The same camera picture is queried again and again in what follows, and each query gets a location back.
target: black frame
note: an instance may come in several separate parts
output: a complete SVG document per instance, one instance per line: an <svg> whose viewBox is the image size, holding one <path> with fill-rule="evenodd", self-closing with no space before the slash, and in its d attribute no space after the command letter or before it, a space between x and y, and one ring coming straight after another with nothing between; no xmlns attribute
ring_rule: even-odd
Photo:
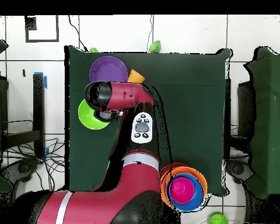
<svg viewBox="0 0 280 224"><path fill-rule="evenodd" d="M34 142L35 156L42 159L45 156L44 143L44 78L43 75L33 75L33 130L15 134L3 134L1 150ZM0 77L2 130L8 129L8 81Z"/></svg>

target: grid line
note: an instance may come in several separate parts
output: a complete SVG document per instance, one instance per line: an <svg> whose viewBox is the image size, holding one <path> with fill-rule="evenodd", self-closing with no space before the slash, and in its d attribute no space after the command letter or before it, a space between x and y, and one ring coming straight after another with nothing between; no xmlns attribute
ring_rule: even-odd
<svg viewBox="0 0 280 224"><path fill-rule="evenodd" d="M19 60L0 60L0 62L64 62L64 60L23 60L23 59L19 59Z"/></svg>
<svg viewBox="0 0 280 224"><path fill-rule="evenodd" d="M4 21L5 21L5 43L7 44L7 29L6 29L6 16L4 16ZM5 50L5 76L7 78L7 49ZM7 150L7 166L9 166L9 155L8 155L8 150Z"/></svg>
<svg viewBox="0 0 280 224"><path fill-rule="evenodd" d="M7 62L64 62L64 59L63 60L37 60L37 59L32 59L32 60L23 60L23 59L19 59L19 60L13 60L13 59L10 59L10 60L8 60L8 59L4 59L4 60L1 60L0 59L0 62L5 62L5 61L7 61ZM250 62L250 61L229 61L229 63L241 63L241 64L246 64L246 63L248 63L248 62Z"/></svg>
<svg viewBox="0 0 280 224"><path fill-rule="evenodd" d="M226 48L228 44L228 15L226 17Z"/></svg>
<svg viewBox="0 0 280 224"><path fill-rule="evenodd" d="M155 31L155 15L152 15L152 43L153 43L153 32Z"/></svg>
<svg viewBox="0 0 280 224"><path fill-rule="evenodd" d="M79 49L80 49L80 16L78 15L78 38L79 38Z"/></svg>
<svg viewBox="0 0 280 224"><path fill-rule="evenodd" d="M44 135L65 135L65 133L45 133Z"/></svg>

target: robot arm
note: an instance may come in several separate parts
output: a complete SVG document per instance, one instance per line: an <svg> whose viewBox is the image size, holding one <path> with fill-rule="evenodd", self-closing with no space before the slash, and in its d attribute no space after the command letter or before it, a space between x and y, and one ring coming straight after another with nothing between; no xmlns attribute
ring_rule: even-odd
<svg viewBox="0 0 280 224"><path fill-rule="evenodd" d="M147 160L147 156L159 161L158 133L154 101L140 84L94 82L85 88L88 105L98 112L123 111L121 124L108 158L109 165L103 184L95 191L114 189L121 176L123 157Z"/></svg>

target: green ball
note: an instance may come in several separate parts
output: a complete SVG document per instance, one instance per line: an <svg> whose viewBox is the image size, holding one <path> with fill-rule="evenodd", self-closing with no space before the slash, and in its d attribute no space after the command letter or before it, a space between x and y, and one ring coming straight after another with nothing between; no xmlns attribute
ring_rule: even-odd
<svg viewBox="0 0 280 224"><path fill-rule="evenodd" d="M93 52L94 52L94 53L98 53L97 48L94 48L94 47L93 47L93 48L90 48L90 50L89 50L89 51L90 51L91 53L93 53Z"/></svg>
<svg viewBox="0 0 280 224"><path fill-rule="evenodd" d="M228 220L225 215L215 213L211 216L208 224L228 224Z"/></svg>

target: orange cup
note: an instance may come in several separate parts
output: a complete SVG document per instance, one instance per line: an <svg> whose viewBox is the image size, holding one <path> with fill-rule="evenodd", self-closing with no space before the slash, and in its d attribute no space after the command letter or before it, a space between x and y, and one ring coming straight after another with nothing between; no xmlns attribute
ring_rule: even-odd
<svg viewBox="0 0 280 224"><path fill-rule="evenodd" d="M129 73L128 82L142 83L144 80L145 78L134 69Z"/></svg>

